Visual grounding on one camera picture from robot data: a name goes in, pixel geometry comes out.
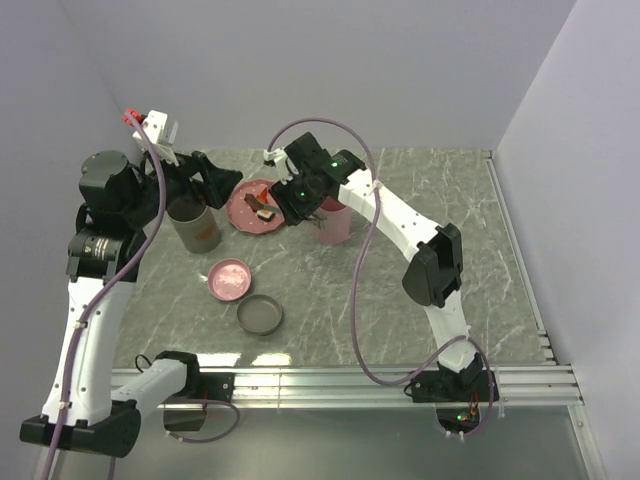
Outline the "sushi roll piece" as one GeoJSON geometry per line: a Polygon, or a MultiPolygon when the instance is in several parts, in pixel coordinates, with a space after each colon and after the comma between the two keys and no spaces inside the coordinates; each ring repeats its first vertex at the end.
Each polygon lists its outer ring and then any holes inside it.
{"type": "Polygon", "coordinates": [[[260,209],[256,212],[256,216],[262,221],[270,222],[275,217],[275,213],[269,210],[260,209]]]}

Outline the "red sausage piece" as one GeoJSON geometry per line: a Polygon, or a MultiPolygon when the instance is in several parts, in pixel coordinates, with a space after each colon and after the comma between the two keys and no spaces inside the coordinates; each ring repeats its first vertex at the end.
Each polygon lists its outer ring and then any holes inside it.
{"type": "Polygon", "coordinates": [[[268,204],[268,189],[265,188],[259,194],[247,193],[244,201],[254,212],[262,210],[268,204]]]}

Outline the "pink round lid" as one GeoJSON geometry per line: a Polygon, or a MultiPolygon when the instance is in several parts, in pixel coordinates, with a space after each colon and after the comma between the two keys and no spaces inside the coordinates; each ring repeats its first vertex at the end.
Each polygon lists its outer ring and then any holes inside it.
{"type": "Polygon", "coordinates": [[[252,274],[243,261],[227,258],[211,267],[206,283],[216,299],[230,302],[242,298],[249,291],[252,274]]]}

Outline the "silver metal tongs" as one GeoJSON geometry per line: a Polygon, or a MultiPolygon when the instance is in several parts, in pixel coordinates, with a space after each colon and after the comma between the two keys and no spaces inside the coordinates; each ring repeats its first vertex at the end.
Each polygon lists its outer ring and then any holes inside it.
{"type": "MultiPolygon", "coordinates": [[[[266,210],[269,211],[271,213],[274,213],[276,215],[280,215],[280,216],[284,216],[284,213],[282,212],[282,210],[276,206],[270,205],[268,203],[262,203],[261,204],[261,209],[262,210],[266,210]]],[[[326,217],[323,215],[319,215],[319,214],[310,214],[306,217],[303,218],[304,221],[311,223],[315,228],[318,229],[323,229],[325,222],[326,222],[326,217]]]]}

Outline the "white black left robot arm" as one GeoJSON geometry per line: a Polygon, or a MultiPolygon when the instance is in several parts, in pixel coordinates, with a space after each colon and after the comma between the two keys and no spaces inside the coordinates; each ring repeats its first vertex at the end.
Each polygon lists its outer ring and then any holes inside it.
{"type": "Polygon", "coordinates": [[[151,238],[177,200],[222,208],[243,175],[195,151],[144,173],[114,150],[82,165],[84,199],[68,246],[68,318],[59,365],[40,414],[24,420],[24,443],[123,458],[142,421],[165,400],[200,400],[207,389],[196,355],[164,351],[125,386],[113,390],[118,332],[151,238]]]}

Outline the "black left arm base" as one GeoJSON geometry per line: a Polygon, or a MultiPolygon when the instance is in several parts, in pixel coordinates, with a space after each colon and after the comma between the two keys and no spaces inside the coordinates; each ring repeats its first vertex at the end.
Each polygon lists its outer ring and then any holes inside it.
{"type": "Polygon", "coordinates": [[[216,400],[230,403],[235,375],[232,373],[204,373],[194,391],[171,396],[163,408],[163,425],[169,432],[199,432],[205,421],[214,417],[218,405],[198,404],[197,400],[216,400]]]}

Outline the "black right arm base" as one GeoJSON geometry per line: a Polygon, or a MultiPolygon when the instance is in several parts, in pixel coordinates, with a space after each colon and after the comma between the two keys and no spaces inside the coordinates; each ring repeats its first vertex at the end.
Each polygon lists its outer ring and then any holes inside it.
{"type": "Polygon", "coordinates": [[[500,394],[493,371],[482,370],[468,386],[444,371],[423,371],[403,389],[414,404],[433,403],[445,434],[466,437],[482,423],[480,404],[493,405],[500,394]]]}

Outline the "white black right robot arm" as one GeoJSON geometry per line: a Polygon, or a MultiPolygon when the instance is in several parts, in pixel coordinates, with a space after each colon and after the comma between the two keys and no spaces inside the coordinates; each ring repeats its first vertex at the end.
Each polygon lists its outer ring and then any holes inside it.
{"type": "Polygon", "coordinates": [[[370,161],[348,150],[330,154],[311,133],[283,149],[266,149],[263,159],[277,171],[270,193],[287,225],[309,219],[331,198],[360,214],[398,248],[408,263],[402,287],[423,307],[439,349],[444,393],[461,400],[473,392],[482,360],[468,339],[462,307],[460,230],[424,217],[376,179],[370,161]]]}

